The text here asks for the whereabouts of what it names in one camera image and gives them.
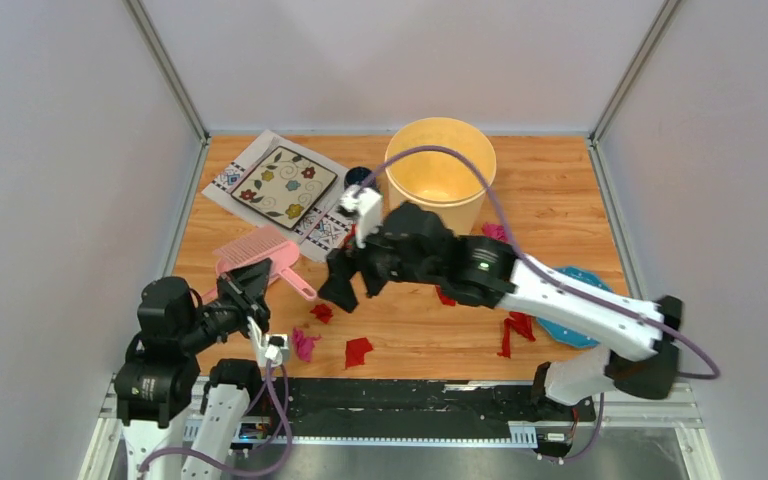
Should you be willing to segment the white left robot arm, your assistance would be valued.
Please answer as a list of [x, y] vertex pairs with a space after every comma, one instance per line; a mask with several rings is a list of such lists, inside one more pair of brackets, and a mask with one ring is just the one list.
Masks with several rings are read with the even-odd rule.
[[218, 479], [242, 415], [264, 405], [260, 368], [223, 360], [202, 399], [203, 424], [184, 446], [198, 355], [229, 335], [260, 335], [269, 326], [265, 302], [272, 262], [261, 260], [217, 277], [216, 299], [203, 302], [182, 277], [148, 284], [137, 309], [140, 330], [116, 374], [116, 416], [122, 422], [130, 479]]

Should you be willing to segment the pink hand brush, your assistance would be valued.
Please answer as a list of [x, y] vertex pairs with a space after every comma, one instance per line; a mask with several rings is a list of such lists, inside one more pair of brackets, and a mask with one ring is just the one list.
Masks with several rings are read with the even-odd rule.
[[274, 226], [256, 228], [215, 249], [213, 254], [217, 257], [217, 274], [269, 259], [272, 261], [270, 282], [281, 279], [307, 301], [317, 299], [313, 287], [293, 270], [301, 256], [299, 246]]

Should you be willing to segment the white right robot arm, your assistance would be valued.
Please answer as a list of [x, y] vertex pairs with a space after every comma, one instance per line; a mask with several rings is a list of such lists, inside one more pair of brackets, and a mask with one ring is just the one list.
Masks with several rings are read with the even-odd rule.
[[390, 282], [428, 284], [460, 305], [544, 318], [595, 339], [598, 347], [572, 360], [538, 367], [530, 404], [546, 419], [606, 391], [647, 400], [669, 395], [679, 349], [662, 329], [680, 323], [683, 304], [677, 298], [651, 302], [600, 290], [531, 257], [518, 258], [507, 243], [456, 235], [436, 214], [410, 202], [387, 216], [378, 205], [362, 212], [352, 200], [337, 210], [354, 220], [355, 232], [327, 255], [321, 299], [353, 312], [355, 275], [362, 277], [367, 297]]

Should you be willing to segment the cream plastic bucket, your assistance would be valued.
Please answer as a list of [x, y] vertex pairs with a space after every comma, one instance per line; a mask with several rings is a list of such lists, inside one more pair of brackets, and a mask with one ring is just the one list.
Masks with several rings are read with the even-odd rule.
[[[497, 158], [490, 140], [461, 120], [431, 117], [414, 121], [391, 138], [385, 157], [413, 147], [436, 145], [466, 157], [491, 183]], [[395, 209], [406, 201], [437, 214], [456, 234], [468, 235], [485, 200], [485, 189], [472, 171], [452, 156], [439, 152], [409, 155], [385, 170], [388, 202]]]

